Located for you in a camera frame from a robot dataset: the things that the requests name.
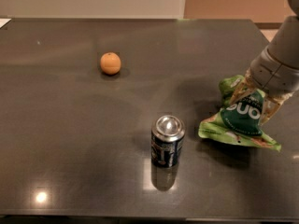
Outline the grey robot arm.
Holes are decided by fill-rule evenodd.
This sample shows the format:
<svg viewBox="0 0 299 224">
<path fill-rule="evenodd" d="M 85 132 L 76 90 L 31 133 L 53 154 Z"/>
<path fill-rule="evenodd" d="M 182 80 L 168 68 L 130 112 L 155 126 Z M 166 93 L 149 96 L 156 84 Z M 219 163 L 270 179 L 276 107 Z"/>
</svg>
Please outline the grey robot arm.
<svg viewBox="0 0 299 224">
<path fill-rule="evenodd" d="M 261 90 L 265 93 L 260 124 L 265 124 L 299 90 L 299 0 L 287 0 L 294 16 L 281 24 L 272 41 L 250 64 L 230 104 Z"/>
</svg>

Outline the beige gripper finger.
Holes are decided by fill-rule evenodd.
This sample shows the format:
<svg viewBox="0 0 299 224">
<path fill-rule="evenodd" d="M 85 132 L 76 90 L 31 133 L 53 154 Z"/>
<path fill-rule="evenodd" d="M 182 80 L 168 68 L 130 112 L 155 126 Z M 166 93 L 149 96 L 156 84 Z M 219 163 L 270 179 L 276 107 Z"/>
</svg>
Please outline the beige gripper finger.
<svg viewBox="0 0 299 224">
<path fill-rule="evenodd" d="M 282 95 L 266 94 L 263 99 L 263 111 L 260 118 L 260 124 L 264 125 L 267 121 L 269 121 L 292 96 L 292 92 Z"/>
<path fill-rule="evenodd" d="M 233 105 L 237 103 L 239 100 L 247 97 L 257 90 L 257 87 L 253 81 L 252 73 L 248 69 L 244 76 L 244 79 L 237 84 L 235 91 L 230 99 L 230 104 Z"/>
</svg>

